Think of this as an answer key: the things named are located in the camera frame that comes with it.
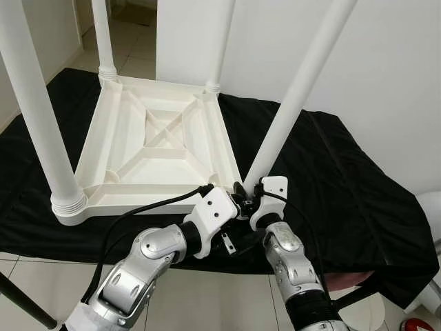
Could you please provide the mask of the white plastic table top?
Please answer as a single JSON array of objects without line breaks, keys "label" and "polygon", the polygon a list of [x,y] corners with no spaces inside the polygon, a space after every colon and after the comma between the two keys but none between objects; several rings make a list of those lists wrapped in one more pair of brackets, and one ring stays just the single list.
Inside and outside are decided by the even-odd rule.
[{"label": "white plastic table top", "polygon": [[218,95],[204,86],[118,77],[102,88],[74,171],[85,201],[54,209],[63,225],[113,217],[158,201],[152,214],[189,214],[202,185],[240,181]]}]

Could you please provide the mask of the pink cushion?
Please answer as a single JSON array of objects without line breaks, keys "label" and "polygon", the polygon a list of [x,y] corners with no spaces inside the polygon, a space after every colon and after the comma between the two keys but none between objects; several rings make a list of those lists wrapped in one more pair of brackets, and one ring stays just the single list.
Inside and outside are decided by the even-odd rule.
[{"label": "pink cushion", "polygon": [[325,273],[325,283],[330,291],[346,290],[368,280],[373,271],[358,273]]}]

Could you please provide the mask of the black tablecloth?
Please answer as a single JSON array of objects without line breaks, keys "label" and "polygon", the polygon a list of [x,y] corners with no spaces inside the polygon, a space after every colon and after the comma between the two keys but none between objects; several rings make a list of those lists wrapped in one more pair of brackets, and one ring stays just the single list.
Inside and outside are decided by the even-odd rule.
[{"label": "black tablecloth", "polygon": [[[100,94],[96,73],[64,69],[48,95],[71,161],[79,160]],[[280,104],[221,94],[220,111],[240,171],[246,171]],[[334,114],[303,110],[270,174],[289,179],[284,220],[309,240],[296,207],[315,231],[325,273],[373,272],[367,284],[407,306],[438,273],[431,229],[412,192],[390,179]],[[0,132],[0,252],[95,263],[108,223],[92,217],[76,226],[57,221],[50,189],[22,117]],[[224,250],[173,265],[216,273],[273,274],[264,253],[237,257]]]}]

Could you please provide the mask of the dark grey table leg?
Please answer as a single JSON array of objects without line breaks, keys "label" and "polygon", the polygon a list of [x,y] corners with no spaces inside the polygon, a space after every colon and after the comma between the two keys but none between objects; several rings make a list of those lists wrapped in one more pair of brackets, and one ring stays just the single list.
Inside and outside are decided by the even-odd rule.
[{"label": "dark grey table leg", "polygon": [[349,289],[331,291],[331,296],[333,297],[331,302],[334,303],[337,309],[341,310],[347,306],[355,305],[355,303],[363,299],[368,299],[368,297],[375,293],[378,293],[375,285],[357,285]]}]

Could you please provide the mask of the black stand leg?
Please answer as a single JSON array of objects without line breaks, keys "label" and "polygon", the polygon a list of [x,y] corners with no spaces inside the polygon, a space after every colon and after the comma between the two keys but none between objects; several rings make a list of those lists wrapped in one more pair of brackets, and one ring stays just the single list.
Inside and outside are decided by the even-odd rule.
[{"label": "black stand leg", "polygon": [[0,273],[0,295],[5,296],[13,305],[18,306],[22,311],[28,313],[30,317],[35,319],[45,328],[53,330],[58,326],[58,322],[50,316],[38,303],[35,303],[26,293],[20,290],[13,282],[3,273]]}]

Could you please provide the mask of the red round appliance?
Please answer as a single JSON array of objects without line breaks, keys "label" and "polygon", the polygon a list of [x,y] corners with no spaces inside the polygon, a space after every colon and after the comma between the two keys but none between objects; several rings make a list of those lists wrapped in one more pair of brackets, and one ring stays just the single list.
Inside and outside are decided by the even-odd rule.
[{"label": "red round appliance", "polygon": [[405,319],[400,325],[400,331],[435,331],[428,322],[422,319]]}]

